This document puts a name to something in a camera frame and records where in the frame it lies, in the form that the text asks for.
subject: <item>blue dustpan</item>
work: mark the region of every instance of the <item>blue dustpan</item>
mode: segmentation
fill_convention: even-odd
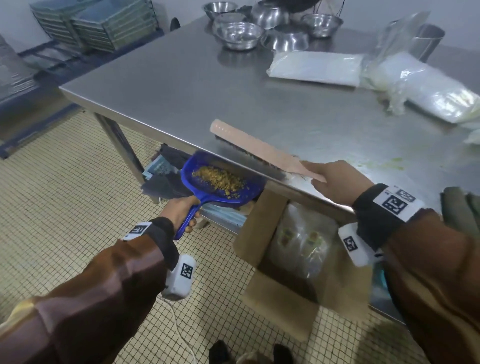
[[[224,191],[215,190],[210,183],[205,182],[200,177],[193,177],[193,173],[200,167],[216,166],[217,163],[215,163],[215,160],[220,159],[206,152],[196,152],[183,166],[183,169],[180,172],[181,180],[183,184],[200,200],[200,204],[191,207],[187,218],[180,226],[180,229],[175,234],[173,240],[179,240],[182,237],[190,220],[203,205],[214,203],[217,206],[223,207],[240,207],[253,200],[264,189],[265,182],[263,178],[260,176],[249,177],[245,178],[245,186],[241,190],[235,192],[235,196],[238,196],[238,198],[228,198]]]

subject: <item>blue metal rack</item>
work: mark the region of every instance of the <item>blue metal rack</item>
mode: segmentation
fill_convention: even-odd
[[[88,73],[91,70],[98,68],[105,63],[119,58],[124,54],[127,54],[132,50],[137,49],[157,38],[160,38],[163,35],[163,30],[158,29],[156,32],[144,38],[141,38],[113,53],[108,53],[100,50],[92,50],[86,54],[82,54],[80,52],[75,52],[62,48],[60,44],[55,40],[21,52],[19,53],[19,56],[22,58],[38,57],[47,61],[52,61],[56,65],[48,69],[39,71],[35,75],[37,87],[34,87],[23,93],[13,95],[8,99],[0,101],[0,115],[8,110],[21,107],[26,103],[34,102],[45,94],[51,93],[53,90],[58,89],[59,86],[85,73]],[[49,49],[54,49],[61,54],[69,57],[69,59],[63,61],[42,54],[42,52]],[[78,108],[78,105],[72,103],[67,107],[63,108],[62,110],[51,115],[50,117],[43,119],[36,124],[29,126],[28,128],[25,128],[9,140],[4,141],[4,143],[0,145],[0,158],[8,158],[11,155],[11,151],[19,148],[26,140],[46,130],[53,123],[57,122],[58,120]]]

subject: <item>hand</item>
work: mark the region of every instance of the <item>hand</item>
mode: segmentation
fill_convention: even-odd
[[[180,229],[180,226],[187,218],[188,212],[193,205],[198,205],[200,201],[195,196],[174,198],[170,200],[160,213],[160,217],[167,218],[173,223],[175,232]],[[195,214],[196,218],[200,217],[200,212]],[[193,227],[197,224],[195,218],[190,220],[185,232],[192,232]]]
[[[372,181],[344,160],[332,163],[303,161],[302,164],[308,170],[325,177],[327,183],[312,180],[312,185],[336,204],[352,206],[362,193],[373,186]]]

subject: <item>stacked plastic trays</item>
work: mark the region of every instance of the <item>stacked plastic trays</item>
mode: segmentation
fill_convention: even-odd
[[[45,32],[60,43],[70,47],[86,50],[70,19],[99,2],[100,0],[42,0],[30,4],[30,8]]]
[[[151,0],[102,0],[72,17],[72,25],[89,47],[109,52],[158,28]]]
[[[0,36],[0,104],[36,87],[34,72]]]

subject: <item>yellow crumbs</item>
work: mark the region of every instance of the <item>yellow crumbs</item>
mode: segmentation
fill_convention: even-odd
[[[200,177],[205,182],[210,183],[216,191],[223,191],[227,198],[239,198],[239,194],[235,192],[241,190],[245,186],[245,181],[216,167],[203,166],[192,173],[193,177]]]

